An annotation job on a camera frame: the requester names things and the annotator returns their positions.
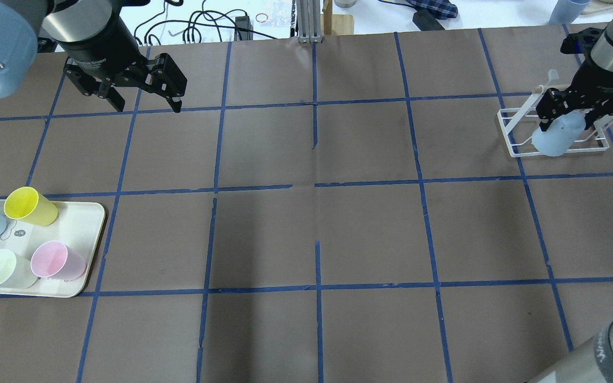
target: pink cup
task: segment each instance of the pink cup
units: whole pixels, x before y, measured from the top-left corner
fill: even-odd
[[[35,276],[73,281],[87,269],[87,261],[62,242],[50,240],[32,254],[30,266]]]

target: blue plaid fabric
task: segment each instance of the blue plaid fabric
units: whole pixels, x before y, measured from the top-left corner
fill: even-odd
[[[448,0],[406,0],[414,7],[428,10],[436,19],[455,19],[458,17],[458,7]]]

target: tray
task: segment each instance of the tray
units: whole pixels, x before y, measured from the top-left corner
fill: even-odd
[[[0,235],[0,249],[9,249],[29,260],[42,243],[60,240],[87,260],[87,272],[75,281],[41,278],[29,288],[0,288],[0,294],[70,298],[87,284],[105,223],[105,208],[98,203],[53,201],[53,204],[58,206],[58,219],[49,226],[8,220],[6,231]],[[0,199],[2,214],[3,209],[4,199]]]

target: tray with cups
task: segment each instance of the tray with cups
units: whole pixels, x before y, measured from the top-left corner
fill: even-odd
[[[77,295],[104,224],[102,205],[51,202],[32,187],[0,199],[0,294]]]

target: yellow cup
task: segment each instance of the yellow cup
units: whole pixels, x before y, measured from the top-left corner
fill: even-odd
[[[4,213],[12,220],[37,226],[49,226],[58,218],[58,208],[32,187],[24,186],[10,193]]]

